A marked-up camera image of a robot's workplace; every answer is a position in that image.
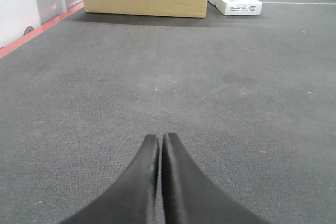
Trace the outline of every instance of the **white wall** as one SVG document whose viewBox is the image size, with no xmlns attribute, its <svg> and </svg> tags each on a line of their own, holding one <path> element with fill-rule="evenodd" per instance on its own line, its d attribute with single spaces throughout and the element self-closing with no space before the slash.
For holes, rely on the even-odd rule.
<svg viewBox="0 0 336 224">
<path fill-rule="evenodd" d="M 0 47 L 21 37 L 27 26 L 40 26 L 36 0 L 0 0 Z"/>
</svg>

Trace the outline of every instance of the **floor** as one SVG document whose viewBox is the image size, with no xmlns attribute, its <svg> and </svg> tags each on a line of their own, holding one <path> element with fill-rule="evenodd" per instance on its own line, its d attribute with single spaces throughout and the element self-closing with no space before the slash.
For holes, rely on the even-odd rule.
<svg viewBox="0 0 336 224">
<path fill-rule="evenodd" d="M 176 132 L 256 214 L 336 223 L 336 0 L 263 1 L 254 17 L 82 9 L 1 59 L 0 222 L 59 222 L 146 134 Z"/>
</svg>

